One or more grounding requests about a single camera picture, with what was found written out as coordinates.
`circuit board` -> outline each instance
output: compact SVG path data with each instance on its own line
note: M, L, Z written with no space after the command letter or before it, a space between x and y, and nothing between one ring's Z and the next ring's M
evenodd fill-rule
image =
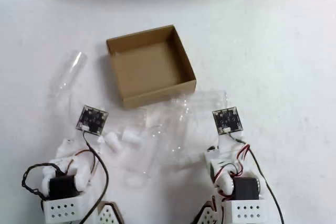
M216 110L212 114L219 135L243 130L236 107Z
M100 136L109 113L85 105L76 129Z

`white table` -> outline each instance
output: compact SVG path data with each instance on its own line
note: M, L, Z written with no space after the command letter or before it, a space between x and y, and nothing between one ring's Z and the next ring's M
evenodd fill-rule
M174 24L197 89L225 89L245 140L277 195L286 223L333 223L336 192L336 0L0 0L1 200L3 223L42 223L23 172L60 144L48 114L52 73L73 49L89 56L88 104L116 98L105 85L105 40ZM188 223L208 197L208 175L189 169L143 190L112 182L126 223ZM28 181L40 183L40 173ZM279 223L270 201L270 223Z

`open cardboard box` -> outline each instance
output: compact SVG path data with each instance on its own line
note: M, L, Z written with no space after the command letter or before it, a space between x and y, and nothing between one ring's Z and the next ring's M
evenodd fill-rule
M107 40L127 109L192 93L196 78L173 25Z

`robotic arm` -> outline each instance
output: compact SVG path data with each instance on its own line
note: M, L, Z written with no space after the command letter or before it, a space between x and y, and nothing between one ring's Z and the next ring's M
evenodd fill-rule
M46 224L71 222L79 224L124 223L114 202L101 201L109 176L104 162L85 138L85 133L100 135L107 112L84 106L77 124L78 134L73 140L63 140L56 158L49 163L36 164L24 173L22 186L41 198ZM98 164L106 173L106 185L97 197L91 184ZM30 170L43 168L41 191L26 185Z
M222 138L218 148L212 146L205 152L206 167L217 197L213 196L213 200L203 206L192 224L266 223L266 188L269 189L277 205L281 223L284 224L277 200L250 150L250 145L232 136L232 133L243 130L236 107L214 111L213 116L218 134L228 136L227 140L234 140L243 146L237 153L233 153L225 149L225 139ZM258 174L248 166L248 154L255 161Z

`perforated plastic part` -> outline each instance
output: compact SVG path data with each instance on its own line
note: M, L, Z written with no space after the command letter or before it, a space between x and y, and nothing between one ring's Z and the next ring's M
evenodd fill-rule
M105 205L98 216L98 224L121 224L110 205Z
M211 207L204 208L200 219L198 220L197 224L214 224L218 223L218 215L214 212Z
M267 221L266 200L229 200L223 202L226 224L252 224Z
M77 197L43 202L46 224L81 220L90 207L89 193Z

